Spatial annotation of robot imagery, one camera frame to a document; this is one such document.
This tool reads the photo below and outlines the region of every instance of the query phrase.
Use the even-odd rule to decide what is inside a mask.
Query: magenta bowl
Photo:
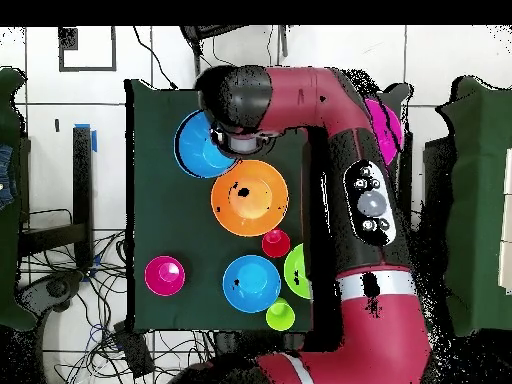
[[[185,270],[177,259],[158,256],[146,266],[144,280],[148,289],[158,296],[172,296],[185,284]]]

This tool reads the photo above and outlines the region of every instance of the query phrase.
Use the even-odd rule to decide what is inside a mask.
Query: chair
[[[247,25],[203,25],[203,26],[180,26],[181,33],[194,52],[194,62],[196,77],[201,73],[200,57],[203,52],[201,50],[201,41],[207,38],[216,37],[226,34],[235,29],[242,28]],[[286,25],[278,25],[279,43],[282,45],[283,56],[288,56],[288,43],[286,39]]]

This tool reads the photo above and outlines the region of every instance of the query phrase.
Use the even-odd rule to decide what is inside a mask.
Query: pink bowl
[[[178,260],[170,256],[158,256],[146,266],[144,279],[153,293],[172,296],[185,284],[185,270]]]
[[[398,145],[403,147],[402,127],[400,125],[400,120],[389,107],[384,106],[390,119],[391,128],[388,128],[387,116],[382,110],[380,103],[371,99],[366,99],[365,103],[366,107],[370,111],[370,114],[372,115],[373,131],[377,136],[377,142],[379,143],[379,148],[382,156],[384,157],[384,161],[386,162],[386,166],[388,166],[397,153],[393,134],[391,134],[389,130],[395,134]]]

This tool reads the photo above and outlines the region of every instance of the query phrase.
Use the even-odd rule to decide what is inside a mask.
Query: blue cup
[[[241,256],[226,269],[222,287],[231,306],[252,314],[268,309],[276,301],[281,277],[269,260],[257,255]]]
[[[203,111],[187,116],[174,136],[174,156],[180,168],[196,178],[215,178],[236,162],[224,156],[210,136],[211,125]]]

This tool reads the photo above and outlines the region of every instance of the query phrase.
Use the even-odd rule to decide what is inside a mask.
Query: pink object
[[[377,137],[379,148],[382,156],[384,157],[384,161],[386,162],[386,166],[388,166],[396,155],[396,144],[395,140],[393,139],[393,134],[396,136],[398,145],[400,147],[403,145],[402,127],[400,126],[400,121],[389,107],[384,106],[386,108],[386,112],[389,115],[389,126],[393,132],[393,134],[391,134],[390,128],[388,128],[386,125],[386,114],[382,110],[379,102],[376,100],[366,99],[365,103],[366,107],[370,111],[370,114],[372,115],[373,131]]]
[[[271,258],[280,258],[290,250],[290,237],[283,230],[276,228],[263,236],[261,247]]]
[[[185,284],[185,270],[178,260],[170,256],[158,256],[146,266],[144,279],[153,293],[172,296]]]

